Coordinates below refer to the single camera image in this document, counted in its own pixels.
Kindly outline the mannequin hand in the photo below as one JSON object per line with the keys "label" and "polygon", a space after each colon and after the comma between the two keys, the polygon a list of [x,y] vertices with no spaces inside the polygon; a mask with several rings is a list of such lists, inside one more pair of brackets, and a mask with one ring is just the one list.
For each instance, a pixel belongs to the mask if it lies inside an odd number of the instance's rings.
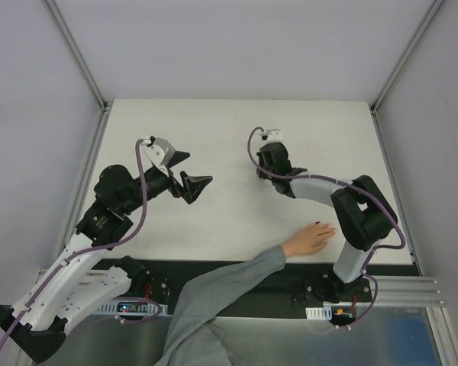
{"label": "mannequin hand", "polygon": [[313,255],[320,252],[336,229],[328,223],[316,222],[297,231],[282,245],[286,258],[297,255]]}

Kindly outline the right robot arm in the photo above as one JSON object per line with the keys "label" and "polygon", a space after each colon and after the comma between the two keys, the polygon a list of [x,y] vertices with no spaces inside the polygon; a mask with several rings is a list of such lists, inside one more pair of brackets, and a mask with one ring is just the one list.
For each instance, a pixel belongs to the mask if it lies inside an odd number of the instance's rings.
{"label": "right robot arm", "polygon": [[348,299],[363,278],[373,250],[397,226],[395,211],[368,175],[349,182],[313,175],[292,166],[281,142],[263,145],[256,155],[258,176],[270,180],[280,194],[334,209],[345,243],[329,275],[313,287],[313,294],[331,303]]}

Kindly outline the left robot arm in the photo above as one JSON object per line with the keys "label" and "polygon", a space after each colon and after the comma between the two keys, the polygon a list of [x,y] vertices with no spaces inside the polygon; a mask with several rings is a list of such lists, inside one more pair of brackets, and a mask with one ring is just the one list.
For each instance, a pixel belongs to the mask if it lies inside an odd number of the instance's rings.
{"label": "left robot arm", "polygon": [[142,226],[130,220],[132,212],[140,210],[144,222],[147,202],[165,191],[187,204],[199,197],[211,176],[181,172],[176,178],[170,170],[189,156],[175,152],[168,163],[152,165],[137,178],[123,165],[105,168],[94,187],[92,206],[61,255],[24,297],[0,305],[0,328],[34,363],[51,358],[71,331],[104,303],[116,297],[148,301],[150,292],[160,291],[147,269],[129,255],[116,260],[87,288],[77,290],[76,285],[114,247],[137,235]]}

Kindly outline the grey sleeved forearm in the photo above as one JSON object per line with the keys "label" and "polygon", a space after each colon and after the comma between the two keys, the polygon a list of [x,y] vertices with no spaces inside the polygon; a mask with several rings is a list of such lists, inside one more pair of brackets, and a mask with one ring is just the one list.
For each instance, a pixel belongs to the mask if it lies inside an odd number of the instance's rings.
{"label": "grey sleeved forearm", "polygon": [[271,274],[284,269],[275,246],[255,258],[207,272],[187,282],[173,312],[158,365],[245,365],[226,348],[225,331],[211,321]]}

